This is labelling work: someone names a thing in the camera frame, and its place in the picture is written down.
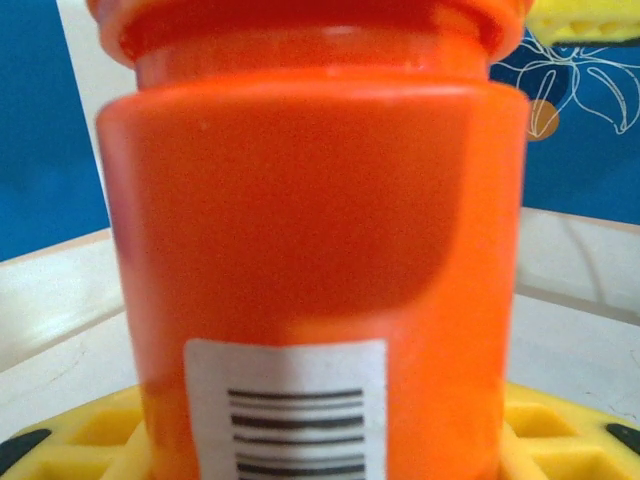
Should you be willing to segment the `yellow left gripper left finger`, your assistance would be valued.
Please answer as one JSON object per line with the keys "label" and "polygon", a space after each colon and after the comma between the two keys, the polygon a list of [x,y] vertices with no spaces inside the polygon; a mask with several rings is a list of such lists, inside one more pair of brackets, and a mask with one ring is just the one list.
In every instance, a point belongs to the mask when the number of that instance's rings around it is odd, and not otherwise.
{"label": "yellow left gripper left finger", "polygon": [[0,442],[0,480],[150,480],[140,389],[93,400]]}

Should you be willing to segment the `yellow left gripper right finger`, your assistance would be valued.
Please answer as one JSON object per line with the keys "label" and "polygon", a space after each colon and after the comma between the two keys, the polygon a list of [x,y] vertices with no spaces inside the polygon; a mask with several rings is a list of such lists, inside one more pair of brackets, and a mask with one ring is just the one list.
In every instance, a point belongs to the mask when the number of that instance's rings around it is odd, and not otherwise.
{"label": "yellow left gripper right finger", "polygon": [[505,390],[499,480],[640,480],[640,427],[521,385]]}

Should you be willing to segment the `orange bottle cap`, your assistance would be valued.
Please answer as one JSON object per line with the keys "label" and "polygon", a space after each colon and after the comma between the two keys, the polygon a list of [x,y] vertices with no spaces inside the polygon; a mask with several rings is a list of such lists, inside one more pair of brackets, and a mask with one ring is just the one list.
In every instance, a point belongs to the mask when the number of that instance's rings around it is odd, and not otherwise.
{"label": "orange bottle cap", "polygon": [[179,40],[254,30],[357,27],[474,32],[494,57],[519,41],[535,0],[85,0],[103,49],[130,65]]}

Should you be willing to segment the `orange pill bottle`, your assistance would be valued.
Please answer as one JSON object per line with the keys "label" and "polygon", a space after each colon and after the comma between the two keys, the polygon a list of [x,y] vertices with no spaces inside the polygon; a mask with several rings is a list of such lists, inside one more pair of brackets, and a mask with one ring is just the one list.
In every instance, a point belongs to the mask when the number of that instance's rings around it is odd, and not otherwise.
{"label": "orange pill bottle", "polygon": [[155,480],[498,480],[528,101],[462,48],[192,40],[100,112]]}

